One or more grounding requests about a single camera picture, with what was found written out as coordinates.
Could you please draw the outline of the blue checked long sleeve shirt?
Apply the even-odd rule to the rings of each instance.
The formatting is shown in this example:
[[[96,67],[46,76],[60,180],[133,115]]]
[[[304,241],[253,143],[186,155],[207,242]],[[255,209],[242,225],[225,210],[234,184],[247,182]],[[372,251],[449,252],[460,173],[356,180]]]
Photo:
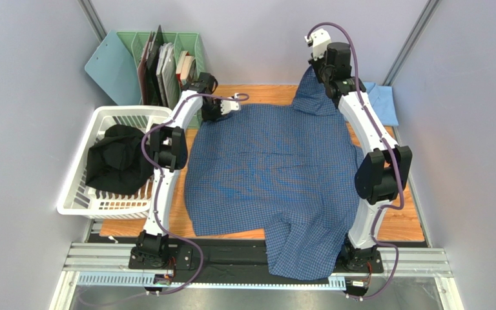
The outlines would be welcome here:
[[[326,278],[355,220],[363,157],[308,68],[290,105],[246,104],[200,127],[184,192],[194,232],[263,229],[270,274]]]

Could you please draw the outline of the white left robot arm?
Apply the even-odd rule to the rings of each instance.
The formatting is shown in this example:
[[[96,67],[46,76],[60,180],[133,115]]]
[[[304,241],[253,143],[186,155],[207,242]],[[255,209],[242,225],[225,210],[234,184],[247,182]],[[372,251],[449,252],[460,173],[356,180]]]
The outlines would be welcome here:
[[[174,109],[164,108],[169,113],[165,120],[152,121],[147,127],[142,151],[149,163],[156,164],[153,207],[131,250],[131,269],[162,269],[171,261],[169,215],[180,171],[187,164],[186,129],[198,113],[216,120],[226,112],[222,99],[213,96],[217,86],[217,79],[212,74],[202,72],[197,79],[183,86]]]

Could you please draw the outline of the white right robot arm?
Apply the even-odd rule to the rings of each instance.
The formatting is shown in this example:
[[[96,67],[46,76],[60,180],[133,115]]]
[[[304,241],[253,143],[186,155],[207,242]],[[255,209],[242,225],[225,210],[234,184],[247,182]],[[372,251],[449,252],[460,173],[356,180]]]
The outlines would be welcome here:
[[[350,45],[330,39],[310,39],[307,44],[312,48],[309,63],[318,82],[351,125],[365,154],[355,174],[360,196],[355,222],[339,255],[346,269],[356,270],[378,257],[377,231],[386,206],[406,188],[413,155],[387,132],[362,82],[352,76]]]

